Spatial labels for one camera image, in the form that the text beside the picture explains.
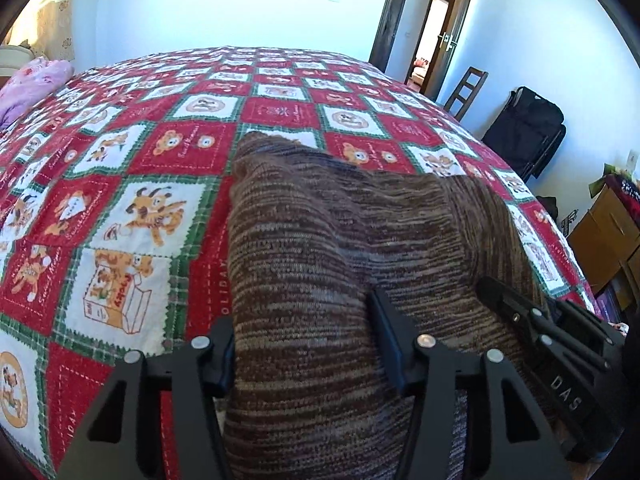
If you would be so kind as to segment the brown knitted sweater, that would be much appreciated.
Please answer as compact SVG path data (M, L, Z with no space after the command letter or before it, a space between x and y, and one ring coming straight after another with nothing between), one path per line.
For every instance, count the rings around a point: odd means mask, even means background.
M514 333L478 300L490 276L544 291L504 200L480 179L362 170L258 132L232 160L228 270L236 373L224 446L238 479L389 479L411 403L376 353L364 300L392 305L448 347Z

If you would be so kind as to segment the cardboard box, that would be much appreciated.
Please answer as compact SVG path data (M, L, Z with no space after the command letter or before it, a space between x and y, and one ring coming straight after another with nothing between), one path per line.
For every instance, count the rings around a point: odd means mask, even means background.
M612 188L602 188L568 244L595 295L620 278L639 299L639 226Z

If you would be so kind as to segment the black bag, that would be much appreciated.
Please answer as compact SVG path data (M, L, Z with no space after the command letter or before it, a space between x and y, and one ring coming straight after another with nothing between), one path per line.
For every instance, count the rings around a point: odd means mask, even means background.
M521 86L511 92L483 142L526 182L542 174L565 136L562 110Z

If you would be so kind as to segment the red patchwork bear bedspread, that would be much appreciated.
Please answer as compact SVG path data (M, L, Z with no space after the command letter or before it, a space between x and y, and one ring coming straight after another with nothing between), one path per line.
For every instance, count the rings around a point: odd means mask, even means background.
M251 131L369 170L482 179L544 291L592 306L509 165L369 63L218 47L86 70L1 133L1 427L35 477L54 477L125 351L170 351L229 312L230 159Z

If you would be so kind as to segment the wooden door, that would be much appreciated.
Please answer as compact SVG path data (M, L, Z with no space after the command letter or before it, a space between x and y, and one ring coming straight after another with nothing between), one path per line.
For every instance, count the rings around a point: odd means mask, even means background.
M421 93L436 101L446 79L471 0L449 0L448 9L437 37L433 57L428 63Z

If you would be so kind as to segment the pink floral pillow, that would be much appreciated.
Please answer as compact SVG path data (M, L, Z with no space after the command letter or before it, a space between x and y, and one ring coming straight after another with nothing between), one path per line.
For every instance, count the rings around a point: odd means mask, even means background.
M73 77L70 61L34 58L20 68L1 89L1 129L9 128L18 118Z

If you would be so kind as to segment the cream bed headboard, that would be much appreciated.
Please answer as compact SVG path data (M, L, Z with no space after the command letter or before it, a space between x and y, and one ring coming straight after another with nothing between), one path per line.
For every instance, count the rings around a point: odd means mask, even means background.
M35 58L34 52L21 46L4 44L0 47L0 76L11 77Z

